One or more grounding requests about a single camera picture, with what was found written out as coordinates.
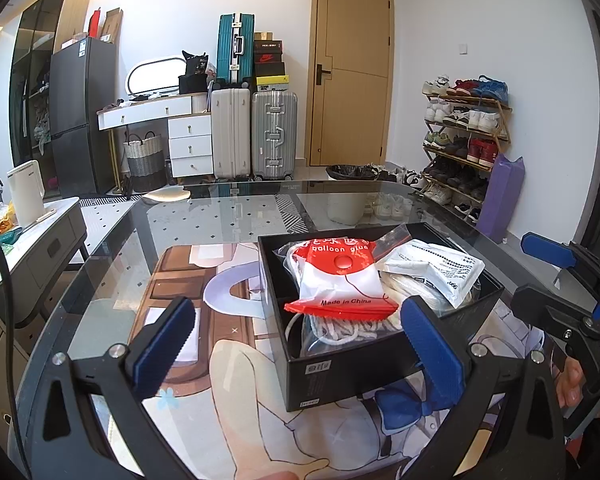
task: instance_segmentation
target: teal suitcase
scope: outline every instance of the teal suitcase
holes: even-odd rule
[[[223,14],[218,33],[218,83],[248,88],[253,78],[253,14]]]

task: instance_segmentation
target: white tabletop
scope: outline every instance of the white tabletop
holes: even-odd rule
[[[69,212],[76,203],[78,202],[77,197],[63,198],[62,200],[55,200],[53,202],[45,203],[45,213],[55,209],[49,218],[45,218],[42,222],[39,222],[32,227],[26,229],[20,238],[14,243],[13,249],[9,254],[6,255],[7,263],[9,264],[9,270],[12,270],[17,263],[26,256],[31,250],[33,245],[45,234],[48,229],[58,222],[64,215]]]

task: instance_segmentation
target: purple bag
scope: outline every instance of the purple bag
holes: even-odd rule
[[[522,157],[511,162],[501,153],[497,156],[476,226],[478,231],[497,244],[507,235],[524,179],[525,163]]]

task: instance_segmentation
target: green sneaker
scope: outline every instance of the green sneaker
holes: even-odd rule
[[[433,132],[427,132],[426,137],[424,138],[423,144],[430,146],[433,144],[434,140],[436,140],[436,136]]]
[[[449,145],[451,145],[451,138],[446,134],[446,132],[436,133],[432,143],[434,148],[444,150]]]

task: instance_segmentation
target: blue bow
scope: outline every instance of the blue bow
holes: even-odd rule
[[[395,433],[418,422],[423,416],[451,408],[454,403],[444,397],[424,373],[427,399],[422,401],[406,380],[396,381],[376,391],[376,404],[382,415],[382,430]]]

